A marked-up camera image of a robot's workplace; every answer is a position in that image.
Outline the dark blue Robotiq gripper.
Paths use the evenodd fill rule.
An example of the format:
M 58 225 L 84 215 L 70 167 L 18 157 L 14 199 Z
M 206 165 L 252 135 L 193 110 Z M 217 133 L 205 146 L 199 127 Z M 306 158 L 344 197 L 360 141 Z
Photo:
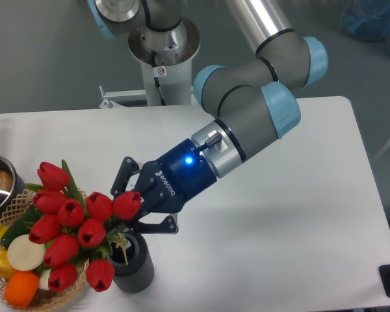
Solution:
M 160 223 L 120 222 L 120 233 L 176 234 L 177 213 L 185 203 L 216 183 L 217 178 L 197 146 L 186 139 L 154 161 L 145 163 L 124 157 L 110 193 L 118 197 L 126 191 L 132 176 L 140 175 L 134 191 L 143 198 L 139 215 L 171 213 Z

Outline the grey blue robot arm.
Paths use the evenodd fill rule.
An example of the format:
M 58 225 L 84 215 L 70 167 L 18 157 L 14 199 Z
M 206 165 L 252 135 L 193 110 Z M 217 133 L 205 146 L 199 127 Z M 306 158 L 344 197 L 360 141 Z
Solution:
M 179 1 L 89 1 L 101 32 L 128 34 L 139 61 L 148 106 L 196 100 L 211 123 L 154 161 L 125 158 L 111 193 L 119 203 L 131 176 L 143 202 L 119 217 L 120 230 L 176 233 L 189 200 L 296 127 L 301 112 L 292 91 L 321 79 L 328 67 L 323 44 L 299 37 L 275 1 L 228 1 L 255 57 L 234 69 L 207 66 L 192 76 L 200 46 L 196 26 Z

